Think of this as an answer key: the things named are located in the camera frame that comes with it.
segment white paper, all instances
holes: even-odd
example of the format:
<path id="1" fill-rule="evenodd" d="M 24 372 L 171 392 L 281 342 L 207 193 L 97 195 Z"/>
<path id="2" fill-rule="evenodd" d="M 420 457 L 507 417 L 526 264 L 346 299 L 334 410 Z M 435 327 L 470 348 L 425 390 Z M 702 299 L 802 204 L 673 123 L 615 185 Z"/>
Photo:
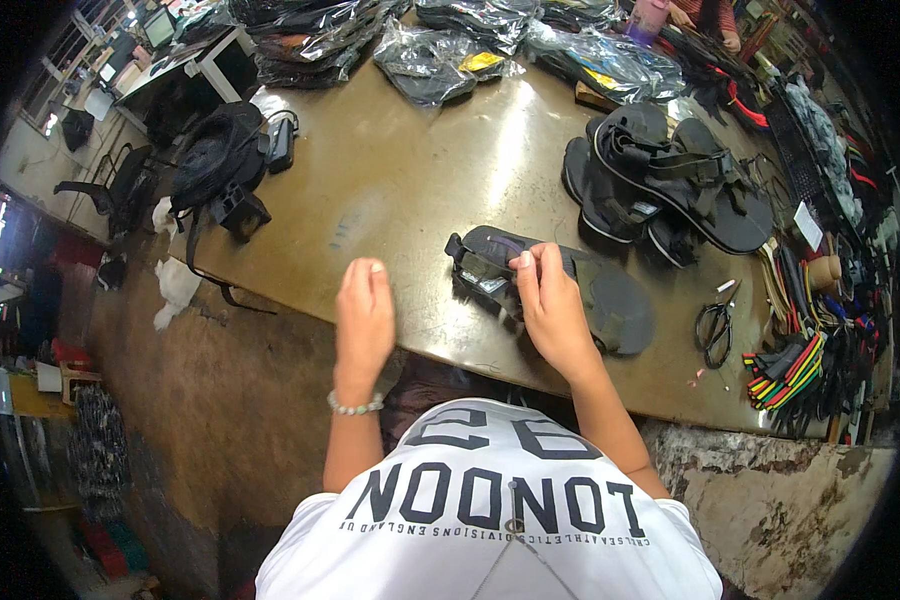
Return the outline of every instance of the white paper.
<path id="1" fill-rule="evenodd" d="M 801 202 L 800 206 L 796 209 L 796 214 L 793 215 L 793 222 L 796 223 L 797 228 L 800 230 L 800 233 L 803 234 L 807 243 L 810 244 L 810 248 L 813 249 L 813 252 L 816 252 L 817 248 L 820 247 L 821 240 L 824 239 L 824 232 L 821 231 L 820 226 L 813 220 L 813 217 L 810 216 L 810 211 L 807 210 L 805 202 Z"/>
<path id="2" fill-rule="evenodd" d="M 37 361 L 36 390 L 37 392 L 63 392 L 63 377 L 60 376 L 60 367 Z"/>

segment black scissors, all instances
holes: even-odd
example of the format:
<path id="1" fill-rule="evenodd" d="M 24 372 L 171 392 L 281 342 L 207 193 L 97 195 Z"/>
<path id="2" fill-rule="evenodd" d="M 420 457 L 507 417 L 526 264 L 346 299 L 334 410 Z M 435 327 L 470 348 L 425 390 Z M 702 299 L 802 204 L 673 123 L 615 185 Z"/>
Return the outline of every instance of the black scissors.
<path id="1" fill-rule="evenodd" d="M 733 346 L 731 317 L 733 309 L 736 307 L 737 292 L 739 291 L 740 284 L 737 283 L 729 300 L 708 304 L 696 315 L 694 323 L 696 347 L 703 351 L 703 362 L 709 369 L 720 369 L 727 362 L 727 357 L 731 353 L 731 346 Z M 714 360 L 716 353 L 719 353 L 718 360 Z"/>

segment office chair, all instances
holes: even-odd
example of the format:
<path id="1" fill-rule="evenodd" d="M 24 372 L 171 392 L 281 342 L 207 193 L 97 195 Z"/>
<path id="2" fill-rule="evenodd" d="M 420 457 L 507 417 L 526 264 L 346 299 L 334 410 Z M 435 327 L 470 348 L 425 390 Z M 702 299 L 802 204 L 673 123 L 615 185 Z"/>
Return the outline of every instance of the office chair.
<path id="1" fill-rule="evenodd" d="M 120 168 L 116 168 L 124 151 L 128 152 Z M 140 225 L 141 210 L 154 197 L 158 176 L 153 163 L 177 168 L 173 162 L 154 157 L 153 152 L 152 146 L 134 150 L 130 143 L 123 144 L 117 151 L 116 160 L 109 152 L 99 160 L 90 181 L 60 181 L 53 187 L 53 193 L 71 191 L 90 196 L 97 214 L 108 217 L 111 238 L 122 232 L 131 232 Z M 109 168 L 109 172 L 102 183 L 96 183 L 105 167 Z"/>

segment beaded bracelet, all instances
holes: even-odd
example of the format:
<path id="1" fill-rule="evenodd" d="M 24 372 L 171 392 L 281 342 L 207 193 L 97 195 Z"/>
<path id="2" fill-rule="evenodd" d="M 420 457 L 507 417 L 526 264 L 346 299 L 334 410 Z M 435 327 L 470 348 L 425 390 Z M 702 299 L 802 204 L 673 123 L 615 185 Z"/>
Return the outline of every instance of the beaded bracelet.
<path id="1" fill-rule="evenodd" d="M 373 392 L 373 401 L 369 404 L 360 404 L 360 406 L 341 406 L 337 402 L 337 391 L 330 390 L 327 394 L 327 404 L 330 410 L 338 415 L 365 415 L 371 411 L 378 411 L 384 407 L 384 394 L 379 391 Z"/>

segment purple water bottle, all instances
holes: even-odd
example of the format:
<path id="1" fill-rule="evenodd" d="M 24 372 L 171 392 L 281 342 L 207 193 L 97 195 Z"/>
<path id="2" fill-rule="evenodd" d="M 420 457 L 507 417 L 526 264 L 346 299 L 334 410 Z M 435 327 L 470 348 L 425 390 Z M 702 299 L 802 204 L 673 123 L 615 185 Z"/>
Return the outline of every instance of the purple water bottle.
<path id="1" fill-rule="evenodd" d="M 626 34 L 638 44 L 650 46 L 670 16 L 670 0 L 636 0 L 626 21 Z"/>

